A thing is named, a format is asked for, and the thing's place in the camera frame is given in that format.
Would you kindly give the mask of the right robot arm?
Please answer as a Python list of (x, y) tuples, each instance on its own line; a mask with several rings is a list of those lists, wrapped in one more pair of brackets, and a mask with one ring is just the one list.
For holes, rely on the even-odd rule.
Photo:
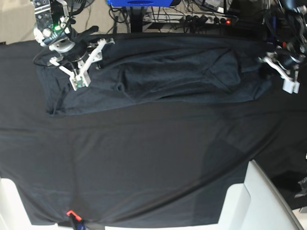
[(90, 35), (98, 32), (98, 26), (79, 33), (73, 25), (75, 17), (93, 4), (92, 0), (33, 0), (36, 23), (33, 33), (43, 48), (33, 59), (40, 69), (64, 68), (74, 73), (81, 69), (98, 47), (90, 42)]

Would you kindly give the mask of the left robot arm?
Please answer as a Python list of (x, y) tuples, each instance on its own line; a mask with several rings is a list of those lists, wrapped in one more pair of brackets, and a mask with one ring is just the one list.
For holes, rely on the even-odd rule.
[(263, 23), (273, 37), (274, 49), (259, 57), (285, 81), (297, 81), (307, 58), (307, 2), (275, 0), (263, 11)]

